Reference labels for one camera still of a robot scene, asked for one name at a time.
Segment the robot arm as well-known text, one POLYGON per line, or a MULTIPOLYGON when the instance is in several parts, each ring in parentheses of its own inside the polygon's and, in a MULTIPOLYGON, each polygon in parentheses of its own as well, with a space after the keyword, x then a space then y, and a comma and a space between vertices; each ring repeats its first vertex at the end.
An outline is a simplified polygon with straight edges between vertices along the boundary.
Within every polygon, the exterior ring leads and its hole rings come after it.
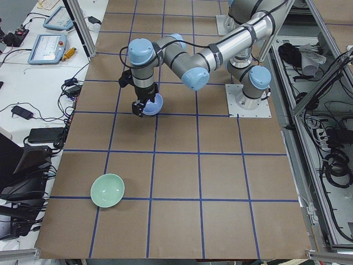
POLYGON ((235 96, 236 104, 254 110, 265 100, 271 73, 264 66, 252 65, 252 47, 257 41, 271 40, 282 27, 293 1, 230 1, 228 17, 233 22, 231 31, 219 41, 202 46, 194 55, 186 51, 188 42, 179 34, 169 34, 151 42, 145 38, 132 40, 126 47, 128 70, 119 85, 135 89, 136 101, 132 113, 142 117, 159 113, 162 106, 154 81, 154 68, 167 65, 193 91, 202 89, 210 73, 226 65, 227 71, 243 86, 235 96))
POLYGON ((270 88, 272 75, 261 65, 252 64, 252 48, 246 48, 232 57, 226 64, 227 71, 243 88, 236 94, 236 103, 245 110, 254 110, 268 96, 263 93, 270 88))

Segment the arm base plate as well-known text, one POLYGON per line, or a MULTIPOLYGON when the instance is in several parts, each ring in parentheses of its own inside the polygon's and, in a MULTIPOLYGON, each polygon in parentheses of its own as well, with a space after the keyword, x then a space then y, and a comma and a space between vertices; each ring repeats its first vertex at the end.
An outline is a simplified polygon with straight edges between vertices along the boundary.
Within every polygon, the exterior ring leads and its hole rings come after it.
POLYGON ((216 15, 216 24, 219 36, 227 35, 236 28, 233 18, 228 15, 216 15))
POLYGON ((233 118, 271 118, 265 92, 259 99, 249 99, 243 94, 242 84, 226 84, 228 114, 233 118))

